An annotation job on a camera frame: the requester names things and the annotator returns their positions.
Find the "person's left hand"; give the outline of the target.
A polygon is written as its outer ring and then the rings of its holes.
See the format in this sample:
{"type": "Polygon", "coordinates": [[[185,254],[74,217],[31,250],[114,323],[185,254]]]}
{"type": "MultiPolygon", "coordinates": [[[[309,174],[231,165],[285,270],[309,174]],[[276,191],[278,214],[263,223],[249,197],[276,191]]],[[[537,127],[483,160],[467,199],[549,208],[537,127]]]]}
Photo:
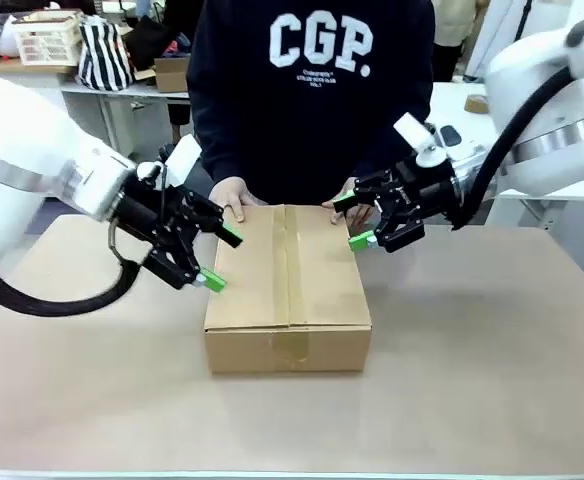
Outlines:
{"type": "Polygon", "coordinates": [[[358,204],[356,207],[350,208],[346,212],[337,212],[334,209],[334,202],[354,188],[355,177],[349,177],[343,184],[341,190],[333,197],[332,200],[323,202],[321,206],[331,210],[331,224],[338,225],[345,223],[351,234],[358,234],[366,229],[368,220],[373,214],[372,207],[365,204],[358,204]]]}

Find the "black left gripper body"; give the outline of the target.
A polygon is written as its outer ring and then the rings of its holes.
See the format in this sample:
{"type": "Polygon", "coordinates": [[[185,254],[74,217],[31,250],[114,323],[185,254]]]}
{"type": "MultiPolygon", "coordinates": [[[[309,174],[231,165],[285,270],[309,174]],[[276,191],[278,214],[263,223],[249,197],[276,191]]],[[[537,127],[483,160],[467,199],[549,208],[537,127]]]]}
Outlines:
{"type": "Polygon", "coordinates": [[[198,229],[196,215],[200,194],[184,185],[156,190],[147,181],[129,176],[113,211],[116,227],[138,240],[168,251],[192,251],[198,229]]]}

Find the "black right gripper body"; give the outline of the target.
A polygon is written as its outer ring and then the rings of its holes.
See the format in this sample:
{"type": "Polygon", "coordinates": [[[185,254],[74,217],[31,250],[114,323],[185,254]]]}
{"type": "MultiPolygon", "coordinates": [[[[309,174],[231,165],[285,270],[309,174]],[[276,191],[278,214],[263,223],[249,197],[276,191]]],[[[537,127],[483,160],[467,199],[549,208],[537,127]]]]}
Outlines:
{"type": "Polygon", "coordinates": [[[415,161],[402,161],[390,169],[380,197],[396,200],[406,210],[420,207],[421,217],[442,214],[449,221],[458,215],[456,176],[450,161],[434,167],[420,167],[415,161]]]}

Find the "person's right hand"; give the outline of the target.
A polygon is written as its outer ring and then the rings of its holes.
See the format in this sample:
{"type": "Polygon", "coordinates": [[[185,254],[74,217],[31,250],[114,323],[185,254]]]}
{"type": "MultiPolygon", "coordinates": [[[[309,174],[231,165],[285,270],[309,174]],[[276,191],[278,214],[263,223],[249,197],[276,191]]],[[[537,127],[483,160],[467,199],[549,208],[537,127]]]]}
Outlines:
{"type": "Polygon", "coordinates": [[[229,209],[239,223],[245,220],[246,206],[259,204],[258,199],[248,190],[245,181],[236,176],[216,183],[210,192],[209,199],[219,207],[229,209]]]}

